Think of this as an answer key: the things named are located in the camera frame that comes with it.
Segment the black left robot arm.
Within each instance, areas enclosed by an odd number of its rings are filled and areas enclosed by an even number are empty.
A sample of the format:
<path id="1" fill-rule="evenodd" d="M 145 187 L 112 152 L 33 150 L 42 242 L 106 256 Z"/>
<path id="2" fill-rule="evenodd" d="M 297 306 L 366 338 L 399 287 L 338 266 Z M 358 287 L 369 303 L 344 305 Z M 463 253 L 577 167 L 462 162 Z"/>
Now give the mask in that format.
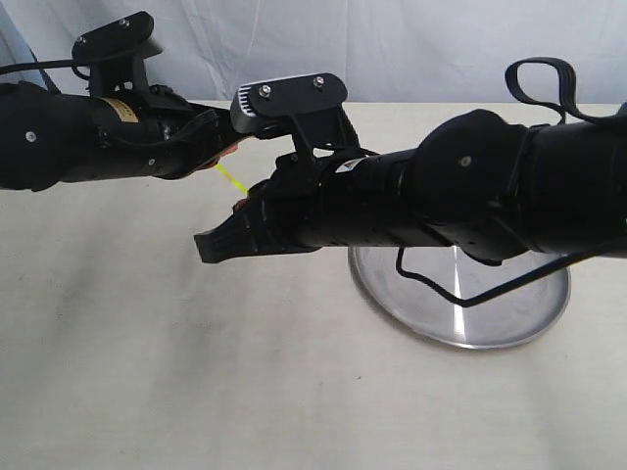
<path id="1" fill-rule="evenodd" d="M 170 88 L 107 97 L 53 93 L 29 82 L 1 87 L 1 187 L 184 178 L 215 165 L 244 136 L 226 109 L 193 104 Z"/>

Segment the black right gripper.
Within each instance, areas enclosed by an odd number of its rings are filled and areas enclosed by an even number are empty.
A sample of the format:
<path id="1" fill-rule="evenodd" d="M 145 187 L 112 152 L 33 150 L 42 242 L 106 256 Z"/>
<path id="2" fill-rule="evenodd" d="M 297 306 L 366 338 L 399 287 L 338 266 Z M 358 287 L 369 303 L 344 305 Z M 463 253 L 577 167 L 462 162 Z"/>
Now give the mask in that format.
<path id="1" fill-rule="evenodd" d="M 217 227 L 194 236 L 203 263 L 229 259 L 313 253 L 343 245 L 314 220 L 319 208 L 322 176 L 343 162 L 340 154 L 318 158 L 312 170 L 278 168 L 255 184 L 247 198 Z"/>

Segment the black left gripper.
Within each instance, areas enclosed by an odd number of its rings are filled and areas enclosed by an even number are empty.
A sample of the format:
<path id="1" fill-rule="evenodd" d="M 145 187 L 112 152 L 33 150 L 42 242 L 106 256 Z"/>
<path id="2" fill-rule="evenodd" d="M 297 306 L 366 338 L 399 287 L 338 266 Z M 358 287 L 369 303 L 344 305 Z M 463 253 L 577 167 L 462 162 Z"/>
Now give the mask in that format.
<path id="1" fill-rule="evenodd" d="M 157 173 L 164 179 L 211 169 L 245 139 L 234 130 L 228 110 L 188 102 L 165 85 L 151 85 L 147 92 L 127 89 L 100 100 L 119 120 L 99 125 L 101 146 L 157 166 L 169 164 Z"/>

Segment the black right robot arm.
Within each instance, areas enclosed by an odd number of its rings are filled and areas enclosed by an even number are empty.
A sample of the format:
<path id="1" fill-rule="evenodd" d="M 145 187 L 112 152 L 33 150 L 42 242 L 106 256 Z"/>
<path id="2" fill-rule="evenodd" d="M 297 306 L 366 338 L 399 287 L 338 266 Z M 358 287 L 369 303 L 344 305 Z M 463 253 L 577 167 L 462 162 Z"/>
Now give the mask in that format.
<path id="1" fill-rule="evenodd" d="M 323 247 L 458 247 L 484 264 L 528 252 L 626 251 L 626 119 L 509 123 L 475 110 L 415 148 L 281 157 L 222 224 L 194 238 L 205 263 Z"/>

